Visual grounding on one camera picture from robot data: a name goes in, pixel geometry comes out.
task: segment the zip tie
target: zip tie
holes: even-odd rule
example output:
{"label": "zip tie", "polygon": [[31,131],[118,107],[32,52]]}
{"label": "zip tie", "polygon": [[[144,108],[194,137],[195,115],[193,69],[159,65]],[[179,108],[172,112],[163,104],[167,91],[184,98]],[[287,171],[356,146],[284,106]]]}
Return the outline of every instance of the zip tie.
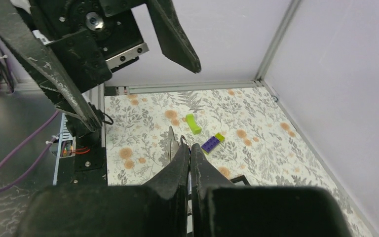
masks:
{"label": "zip tie", "polygon": [[8,58],[8,55],[1,56],[0,59]]}

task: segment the green lego brick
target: green lego brick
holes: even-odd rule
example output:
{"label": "green lego brick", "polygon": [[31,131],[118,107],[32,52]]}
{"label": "green lego brick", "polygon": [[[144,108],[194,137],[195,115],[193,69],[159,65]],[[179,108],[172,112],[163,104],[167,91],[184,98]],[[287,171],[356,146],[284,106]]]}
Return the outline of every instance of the green lego brick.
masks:
{"label": "green lego brick", "polygon": [[225,141],[225,137],[219,133],[216,134],[215,136],[220,142],[224,142]]}
{"label": "green lego brick", "polygon": [[195,122],[193,114],[188,114],[185,116],[185,119],[187,120],[188,126],[194,135],[201,133],[201,127],[199,127]]}

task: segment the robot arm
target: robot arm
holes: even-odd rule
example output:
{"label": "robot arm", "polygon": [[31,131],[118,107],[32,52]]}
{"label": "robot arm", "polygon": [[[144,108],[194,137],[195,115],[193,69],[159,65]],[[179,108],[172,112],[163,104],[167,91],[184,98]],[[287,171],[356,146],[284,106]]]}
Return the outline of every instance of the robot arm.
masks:
{"label": "robot arm", "polygon": [[36,27],[54,42],[37,40],[8,0],[0,0],[0,38],[84,145],[100,137],[103,115],[82,93],[147,52],[131,8],[146,4],[162,53],[186,69],[199,58],[179,24],[171,0],[30,0]]}

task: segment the orange flower print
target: orange flower print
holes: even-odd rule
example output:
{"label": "orange flower print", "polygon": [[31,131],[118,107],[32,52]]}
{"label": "orange flower print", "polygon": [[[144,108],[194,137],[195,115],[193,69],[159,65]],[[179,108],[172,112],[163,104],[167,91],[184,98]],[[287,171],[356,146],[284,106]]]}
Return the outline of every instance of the orange flower print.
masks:
{"label": "orange flower print", "polygon": [[246,137],[246,132],[242,129],[237,130],[236,134],[239,138],[245,138]]}
{"label": "orange flower print", "polygon": [[243,143],[245,143],[245,145],[248,147],[250,147],[252,145],[252,142],[248,139],[243,140]]}
{"label": "orange flower print", "polygon": [[124,163],[124,167],[126,169],[132,169],[134,167],[134,161],[132,161],[130,159],[126,160]]}
{"label": "orange flower print", "polygon": [[296,136],[296,134],[293,131],[289,131],[288,135],[290,135],[290,137],[295,137]]}
{"label": "orange flower print", "polygon": [[122,159],[129,159],[133,155],[133,150],[129,147],[120,150],[120,157]]}
{"label": "orange flower print", "polygon": [[224,166],[219,167],[219,171],[222,175],[224,175],[226,178],[230,177],[230,170]]}
{"label": "orange flower print", "polygon": [[165,111],[165,116],[166,116],[168,119],[174,119],[174,118],[176,118],[177,113],[176,113],[175,110],[167,110],[167,111]]}
{"label": "orange flower print", "polygon": [[176,120],[176,119],[173,119],[173,120],[172,120],[172,125],[174,125],[174,126],[179,126],[179,121]]}
{"label": "orange flower print", "polygon": [[280,126],[282,127],[282,129],[284,129],[286,131],[290,130],[290,126],[286,122],[280,123]]}

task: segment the silver metal plate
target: silver metal plate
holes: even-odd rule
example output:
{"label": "silver metal plate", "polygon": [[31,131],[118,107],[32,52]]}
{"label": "silver metal plate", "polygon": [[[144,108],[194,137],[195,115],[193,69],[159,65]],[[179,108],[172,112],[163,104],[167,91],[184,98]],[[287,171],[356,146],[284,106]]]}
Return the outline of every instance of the silver metal plate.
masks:
{"label": "silver metal plate", "polygon": [[148,45],[146,43],[139,44],[130,48],[112,58],[105,60],[107,62],[108,68],[113,69],[120,66],[123,63],[126,63],[132,59],[137,58],[141,54],[144,54],[149,51]]}

